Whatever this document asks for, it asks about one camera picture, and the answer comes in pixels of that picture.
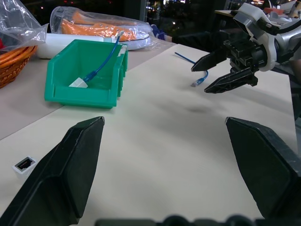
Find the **white table surface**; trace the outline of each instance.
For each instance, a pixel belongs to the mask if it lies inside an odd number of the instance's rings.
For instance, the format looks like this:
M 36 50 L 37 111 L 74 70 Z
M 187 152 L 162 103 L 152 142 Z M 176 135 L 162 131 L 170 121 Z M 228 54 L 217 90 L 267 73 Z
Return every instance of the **white table surface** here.
M 174 45 L 160 40 L 157 42 L 152 49 L 129 51 L 128 69 Z M 0 140 L 61 107 L 44 100 L 47 64 L 48 60 L 32 57 L 17 79 L 0 89 Z
M 79 121 L 104 116 L 100 154 L 84 217 L 151 218 L 182 214 L 189 220 L 224 220 L 231 214 L 261 217 L 237 167 L 224 124 L 227 116 L 272 128 L 297 150 L 290 84 L 287 76 L 258 72 L 258 86 L 224 94 L 204 88 L 228 73 L 228 61 L 209 71 L 190 72 L 205 52 L 177 45 L 130 70 L 117 107 L 112 110 L 65 106 L 0 141 L 0 214 L 20 184 L 11 166 L 29 155 L 49 152 Z

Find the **plastic bag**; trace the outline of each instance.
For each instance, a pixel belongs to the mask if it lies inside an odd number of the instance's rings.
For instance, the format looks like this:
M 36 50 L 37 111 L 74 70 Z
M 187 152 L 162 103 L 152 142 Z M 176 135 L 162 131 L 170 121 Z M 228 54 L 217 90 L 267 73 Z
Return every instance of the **plastic bag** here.
M 125 31 L 120 42 L 128 49 L 139 49 L 154 42 L 149 33 L 152 28 L 148 23 L 121 16 L 84 12 L 74 7 L 56 7 L 50 17 L 52 33 L 102 36 L 114 38 L 120 31 Z
M 45 43 L 41 26 L 20 0 L 0 0 L 0 51 Z

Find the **wicker basket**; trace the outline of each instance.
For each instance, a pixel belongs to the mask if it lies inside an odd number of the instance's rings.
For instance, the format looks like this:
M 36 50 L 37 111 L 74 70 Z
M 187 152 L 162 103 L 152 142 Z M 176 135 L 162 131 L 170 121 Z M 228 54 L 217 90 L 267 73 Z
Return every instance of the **wicker basket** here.
M 0 88 L 14 81 L 37 46 L 23 47 L 0 55 Z

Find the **blue ethernet cable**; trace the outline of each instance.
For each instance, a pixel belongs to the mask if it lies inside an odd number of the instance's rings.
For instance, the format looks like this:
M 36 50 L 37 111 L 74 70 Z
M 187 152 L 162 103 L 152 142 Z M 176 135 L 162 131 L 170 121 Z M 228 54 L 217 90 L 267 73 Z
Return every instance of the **blue ethernet cable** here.
M 188 59 L 187 57 L 184 57 L 183 55 L 181 55 L 181 54 L 179 54 L 179 53 L 177 53 L 177 52 L 175 52 L 175 54 L 178 55 L 178 56 L 180 56 L 180 57 L 182 57 L 183 59 L 189 61 L 189 62 L 192 63 L 192 64 L 195 64 L 195 63 L 196 63 L 196 62 L 194 62 L 194 61 Z M 200 78 L 200 79 L 196 80 L 195 82 L 193 82 L 191 86 L 192 86 L 192 87 L 196 87 L 196 86 L 199 86 L 200 84 L 202 84 L 203 81 L 205 81 L 205 79 L 208 77 L 208 74 L 209 74 L 209 72 L 206 71 L 206 75 L 205 75 L 203 78 Z
M 121 31 L 119 34 L 118 34 L 118 37 L 117 37 L 117 40 L 115 42 L 115 45 L 111 51 L 111 53 L 108 55 L 108 57 L 106 58 L 106 60 L 102 63 L 102 65 L 100 65 L 99 68 L 97 68 L 95 71 L 92 71 L 90 72 L 88 75 L 85 76 L 85 78 L 83 79 L 84 82 L 88 82 L 88 81 L 91 81 L 96 75 L 97 73 L 108 63 L 108 61 L 111 59 L 113 53 L 115 52 L 115 49 L 118 45 L 118 42 L 119 42 L 119 39 L 121 37 L 121 35 L 123 34 L 124 31 Z

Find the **green plastic bin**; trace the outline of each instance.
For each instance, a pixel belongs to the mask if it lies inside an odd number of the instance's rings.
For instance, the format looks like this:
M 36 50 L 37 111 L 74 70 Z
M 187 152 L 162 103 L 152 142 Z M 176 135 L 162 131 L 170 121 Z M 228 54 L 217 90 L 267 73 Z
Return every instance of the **green plastic bin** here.
M 112 108 L 117 105 L 127 70 L 127 51 L 118 44 L 112 58 L 87 83 L 88 88 L 69 85 L 84 78 L 107 58 L 114 43 L 74 40 L 48 63 L 45 100 L 63 105 Z

